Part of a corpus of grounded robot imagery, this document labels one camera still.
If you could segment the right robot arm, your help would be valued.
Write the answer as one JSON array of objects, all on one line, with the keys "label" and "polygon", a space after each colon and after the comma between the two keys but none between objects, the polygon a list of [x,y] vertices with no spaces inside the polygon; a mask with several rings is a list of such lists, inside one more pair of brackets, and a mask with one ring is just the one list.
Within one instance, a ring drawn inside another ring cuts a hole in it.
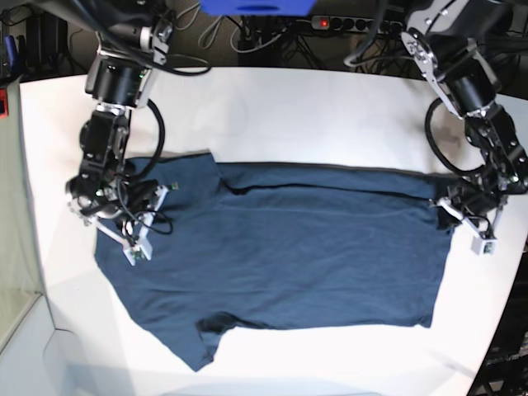
[{"label": "right robot arm", "polygon": [[[69,209],[85,224],[121,245],[130,265],[149,260],[149,233],[170,186],[149,179],[161,158],[166,127],[150,99],[159,73],[187,76],[166,65],[176,30],[176,14],[165,1],[47,1],[42,7],[95,31],[97,54],[85,92],[96,102],[79,135],[82,160],[77,176],[65,185]],[[158,125],[157,147],[140,172],[125,150],[133,110],[147,107]]]}]

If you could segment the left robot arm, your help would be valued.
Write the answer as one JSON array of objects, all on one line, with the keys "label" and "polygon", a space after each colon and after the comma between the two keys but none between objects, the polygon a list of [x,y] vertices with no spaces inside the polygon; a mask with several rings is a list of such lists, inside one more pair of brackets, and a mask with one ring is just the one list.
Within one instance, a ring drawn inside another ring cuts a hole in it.
[{"label": "left robot arm", "polygon": [[[478,39],[513,8],[512,1],[420,1],[405,17],[400,39],[408,58],[437,95],[424,121],[427,142],[441,163],[459,176],[434,205],[474,235],[472,249],[491,254],[495,228],[509,196],[527,192],[527,154],[513,119],[497,103],[501,87],[482,56]],[[464,122],[468,142],[483,165],[462,170],[439,150],[431,120],[439,105]]]}]

